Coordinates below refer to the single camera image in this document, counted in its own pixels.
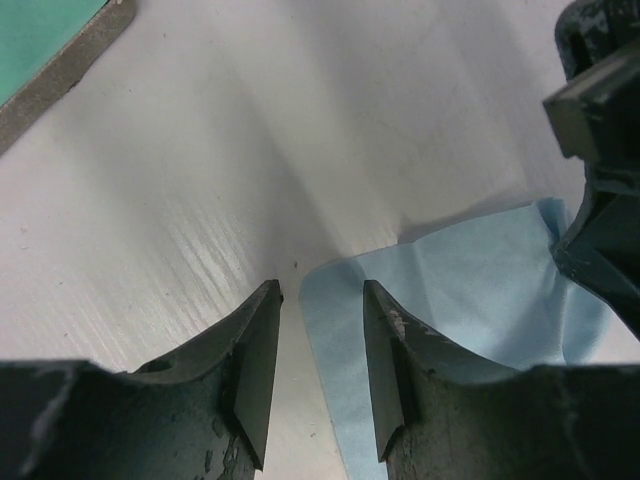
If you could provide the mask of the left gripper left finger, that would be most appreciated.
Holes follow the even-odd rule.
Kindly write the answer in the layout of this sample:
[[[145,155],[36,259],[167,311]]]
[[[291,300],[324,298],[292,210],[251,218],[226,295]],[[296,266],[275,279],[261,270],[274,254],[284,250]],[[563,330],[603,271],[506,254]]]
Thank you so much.
[[[264,467],[280,285],[133,372],[1,365],[5,479],[251,479]]]

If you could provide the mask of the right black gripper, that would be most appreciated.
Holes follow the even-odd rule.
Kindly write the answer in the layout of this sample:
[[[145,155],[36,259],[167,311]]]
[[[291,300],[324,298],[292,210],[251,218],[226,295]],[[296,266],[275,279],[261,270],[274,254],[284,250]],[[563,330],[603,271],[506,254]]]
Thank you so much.
[[[554,35],[571,81],[543,106],[562,154],[637,160],[639,44],[632,41],[639,38],[639,0],[573,1]]]

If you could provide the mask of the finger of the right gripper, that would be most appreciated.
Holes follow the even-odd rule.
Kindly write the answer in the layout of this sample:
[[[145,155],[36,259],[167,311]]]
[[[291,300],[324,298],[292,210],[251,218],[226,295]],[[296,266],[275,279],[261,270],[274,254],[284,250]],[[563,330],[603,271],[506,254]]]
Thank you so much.
[[[578,213],[551,248],[560,273],[639,335],[639,173],[584,167]]]

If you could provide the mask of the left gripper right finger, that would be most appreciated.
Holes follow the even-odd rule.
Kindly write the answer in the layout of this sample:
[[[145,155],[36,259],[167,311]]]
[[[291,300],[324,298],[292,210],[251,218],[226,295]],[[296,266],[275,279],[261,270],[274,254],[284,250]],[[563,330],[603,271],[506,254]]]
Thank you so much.
[[[363,287],[378,460],[392,479],[635,479],[639,369],[518,371]]]

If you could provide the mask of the blue cleaning cloth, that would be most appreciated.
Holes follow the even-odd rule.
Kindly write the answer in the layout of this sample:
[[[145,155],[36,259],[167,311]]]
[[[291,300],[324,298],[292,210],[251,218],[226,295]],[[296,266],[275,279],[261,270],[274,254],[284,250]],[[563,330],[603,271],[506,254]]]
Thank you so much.
[[[299,302],[331,421],[352,479],[382,479],[363,330],[363,286],[375,280],[411,314],[506,366],[583,365],[605,337],[610,308],[562,276],[551,247],[563,201],[472,218],[416,240],[324,265]]]

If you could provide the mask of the grey glasses case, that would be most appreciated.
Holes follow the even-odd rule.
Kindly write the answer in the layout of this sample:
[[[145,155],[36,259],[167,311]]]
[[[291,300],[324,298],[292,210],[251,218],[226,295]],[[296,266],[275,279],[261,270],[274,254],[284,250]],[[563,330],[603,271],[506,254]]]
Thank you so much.
[[[137,13],[135,1],[1,3],[1,151],[83,78]]]

